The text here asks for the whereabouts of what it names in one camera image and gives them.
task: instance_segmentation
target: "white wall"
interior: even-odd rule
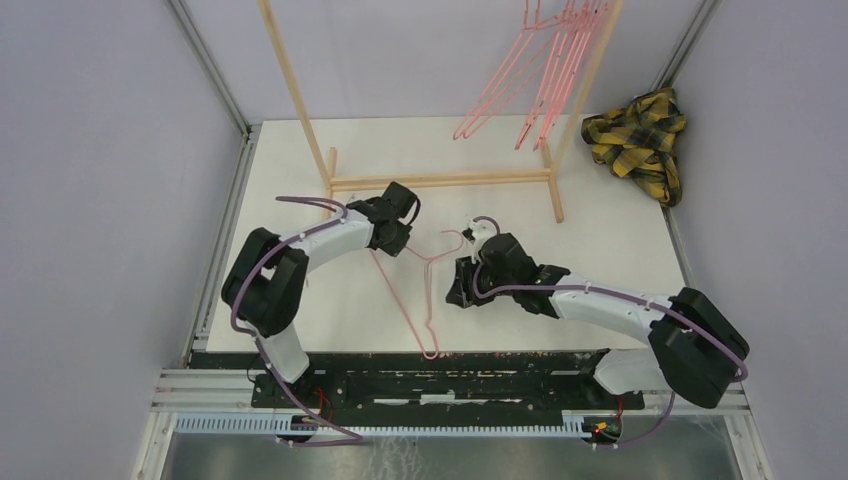
[[[240,138],[165,2],[3,2],[0,39],[0,478],[126,478]]]
[[[676,82],[672,210],[695,280],[751,344],[780,479],[845,478],[848,3],[725,1]]]
[[[295,118],[256,2],[186,3],[247,119]],[[542,4],[555,10],[565,2]],[[585,110],[606,110],[650,89],[699,4],[625,1]],[[503,61],[524,15],[522,0],[271,5],[315,118],[464,115]],[[535,94],[528,87],[503,113],[527,113]]]

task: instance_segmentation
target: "wooden clothes rack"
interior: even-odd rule
[[[380,190],[385,188],[385,186],[392,181],[402,183],[404,186],[409,188],[539,182],[546,183],[548,185],[548,190],[551,195],[551,204],[553,205],[554,210],[554,218],[557,223],[561,223],[565,219],[565,213],[563,212],[559,186],[557,185],[557,172],[565,158],[565,152],[569,147],[569,143],[576,132],[577,120],[579,118],[578,112],[583,110],[583,106],[585,105],[589,92],[592,89],[595,74],[601,64],[601,59],[606,51],[610,36],[615,29],[615,24],[618,21],[623,1],[624,0],[610,0],[609,13],[606,15],[604,24],[599,27],[601,31],[597,40],[598,43],[595,45],[592,55],[589,58],[586,73],[583,76],[580,90],[577,93],[573,109],[574,113],[568,116],[565,129],[563,130],[557,148],[553,153],[551,152],[547,142],[543,142],[541,144],[541,168],[370,175],[360,177],[344,177],[336,175],[336,163],[338,161],[338,150],[336,147],[330,147],[328,155],[329,162],[324,162],[324,157],[321,154],[321,148],[318,146],[315,131],[312,129],[312,122],[309,119],[309,114],[306,112],[306,106],[303,103],[300,87],[297,85],[294,69],[292,69],[291,62],[289,61],[288,53],[286,52],[282,37],[280,36],[277,20],[274,17],[274,12],[271,10],[269,0],[257,0],[257,3],[259,4],[259,9],[265,22],[265,28],[268,30],[268,37],[274,47],[274,52],[277,55],[277,61],[280,63],[280,69],[283,71],[283,77],[285,77],[289,94],[291,95],[292,102],[294,103],[295,111],[297,112],[297,116],[303,126],[303,133],[306,135],[306,141],[309,143],[309,149],[312,152],[315,165],[318,167],[318,173],[321,175],[321,180],[324,183],[325,194],[328,198],[332,198],[336,192]]]

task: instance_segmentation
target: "metal floor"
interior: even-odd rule
[[[625,419],[624,439],[653,418]],[[374,438],[292,449],[257,435],[176,434],[164,479],[741,479],[721,417],[672,417],[650,442],[592,452],[570,438]]]

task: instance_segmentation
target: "white table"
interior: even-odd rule
[[[541,166],[539,152],[514,151],[523,116],[492,119],[470,140],[453,141],[458,118],[315,120],[324,154],[339,149],[341,175],[439,172]],[[562,165],[559,185],[565,222],[553,219],[544,183],[422,188],[422,209],[410,245],[424,254],[448,250],[457,241],[440,235],[461,230],[470,217],[489,215],[512,232],[537,263],[568,267],[594,282],[631,290],[677,293],[683,278],[659,204],[632,182],[596,165],[575,139]],[[284,233],[311,225],[321,210],[281,204],[277,195],[323,196],[300,123],[262,125],[250,176],[226,260],[229,272],[248,233],[257,227]],[[357,198],[381,192],[357,192]],[[347,203],[351,194],[337,195]],[[456,256],[467,255],[469,249]],[[408,252],[379,254],[400,292],[424,345],[424,264]],[[633,339],[587,325],[526,313],[509,298],[462,310],[444,302],[453,281],[453,260],[433,269],[433,327],[442,351],[545,351],[639,348]],[[207,351],[253,352],[250,338],[229,326],[230,309],[218,300]],[[312,272],[295,320],[303,348],[313,352],[416,352],[416,345],[388,287],[366,251],[341,257]]]

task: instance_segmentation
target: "clothing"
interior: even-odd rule
[[[672,152],[674,139],[686,126],[677,109],[674,89],[662,88],[637,97],[627,108],[583,120],[583,140],[592,145],[595,163],[630,178],[665,207],[680,203],[683,189]]]

